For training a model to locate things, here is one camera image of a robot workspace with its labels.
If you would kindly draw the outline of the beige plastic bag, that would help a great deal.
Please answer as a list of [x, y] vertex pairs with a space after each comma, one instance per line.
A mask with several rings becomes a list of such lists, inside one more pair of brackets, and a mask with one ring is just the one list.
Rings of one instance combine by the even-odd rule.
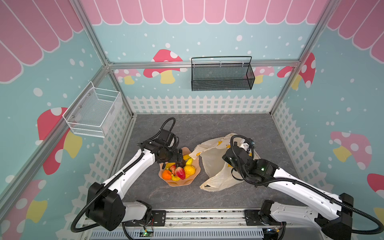
[[194, 160], [201, 160], [208, 179], [200, 185], [207, 192], [219, 192], [243, 182], [241, 175], [223, 160], [230, 149], [230, 140], [235, 133], [211, 139], [197, 145], [189, 154]]

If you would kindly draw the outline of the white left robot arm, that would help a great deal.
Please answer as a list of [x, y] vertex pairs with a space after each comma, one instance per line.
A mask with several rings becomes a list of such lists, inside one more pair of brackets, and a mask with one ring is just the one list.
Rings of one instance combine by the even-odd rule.
[[137, 153], [117, 173], [101, 184], [90, 186], [87, 203], [71, 224], [73, 233], [98, 226], [113, 231], [128, 221], [143, 226], [151, 223], [152, 207], [149, 204], [143, 201], [125, 204], [123, 198], [139, 176], [154, 163], [165, 166], [183, 161], [183, 151], [178, 149], [179, 138], [172, 129], [165, 129], [168, 122], [175, 124], [176, 120], [167, 119], [153, 137], [138, 144]]

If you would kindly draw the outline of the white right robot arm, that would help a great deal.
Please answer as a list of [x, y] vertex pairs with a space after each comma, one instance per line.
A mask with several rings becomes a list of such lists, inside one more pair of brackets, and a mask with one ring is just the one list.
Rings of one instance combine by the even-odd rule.
[[233, 135], [223, 160], [240, 175], [238, 181], [277, 190], [304, 204], [300, 207], [264, 201], [259, 210], [263, 224], [280, 224], [282, 228], [287, 223], [306, 225], [321, 230], [332, 240], [349, 240], [353, 234], [377, 235], [384, 231], [380, 220], [354, 208], [352, 196], [318, 189], [268, 160], [255, 159], [254, 155], [253, 140]]

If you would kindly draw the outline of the orange tangerine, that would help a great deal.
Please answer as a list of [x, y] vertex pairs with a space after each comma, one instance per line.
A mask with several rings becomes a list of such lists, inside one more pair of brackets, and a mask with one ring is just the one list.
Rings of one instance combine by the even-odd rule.
[[170, 181], [170, 180], [172, 180], [172, 177], [173, 177], [173, 174], [172, 174], [172, 172], [170, 170], [165, 169], [162, 172], [162, 179], [163, 180]]

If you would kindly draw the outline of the pink scalloped fruit bowl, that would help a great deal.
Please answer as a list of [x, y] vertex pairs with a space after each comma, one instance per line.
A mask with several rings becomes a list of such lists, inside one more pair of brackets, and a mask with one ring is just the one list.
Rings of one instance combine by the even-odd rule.
[[191, 151], [187, 147], [182, 148], [182, 152], [183, 162], [180, 164], [160, 164], [159, 177], [171, 187], [190, 185], [201, 172], [200, 157], [197, 156], [193, 159], [190, 156]]

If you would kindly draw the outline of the small yellow banana front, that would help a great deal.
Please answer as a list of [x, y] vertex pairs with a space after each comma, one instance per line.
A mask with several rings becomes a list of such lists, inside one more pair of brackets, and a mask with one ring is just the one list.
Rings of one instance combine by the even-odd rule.
[[178, 182], [181, 179], [178, 176], [175, 176], [175, 175], [171, 174], [171, 180], [174, 181], [174, 182]]

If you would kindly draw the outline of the yellow lemon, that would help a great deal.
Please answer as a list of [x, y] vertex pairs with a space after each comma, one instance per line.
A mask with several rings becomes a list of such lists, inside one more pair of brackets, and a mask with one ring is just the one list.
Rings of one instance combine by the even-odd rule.
[[196, 172], [196, 168], [192, 165], [186, 165], [184, 167], [186, 179], [189, 178], [190, 176], [194, 175]]

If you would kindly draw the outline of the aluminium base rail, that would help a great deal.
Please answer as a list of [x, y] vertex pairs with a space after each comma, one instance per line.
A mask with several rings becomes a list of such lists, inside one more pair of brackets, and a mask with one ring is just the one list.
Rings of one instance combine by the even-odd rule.
[[142, 227], [135, 222], [113, 231], [102, 227], [81, 233], [79, 240], [326, 240], [321, 231], [287, 223], [285, 230], [265, 226], [256, 218], [256, 209], [163, 209], [155, 222]]

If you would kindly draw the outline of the black mesh wall basket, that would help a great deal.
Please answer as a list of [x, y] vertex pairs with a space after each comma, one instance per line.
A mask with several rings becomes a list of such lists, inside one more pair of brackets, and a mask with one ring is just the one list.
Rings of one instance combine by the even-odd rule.
[[203, 91], [251, 90], [255, 74], [250, 56], [191, 58], [191, 88]]

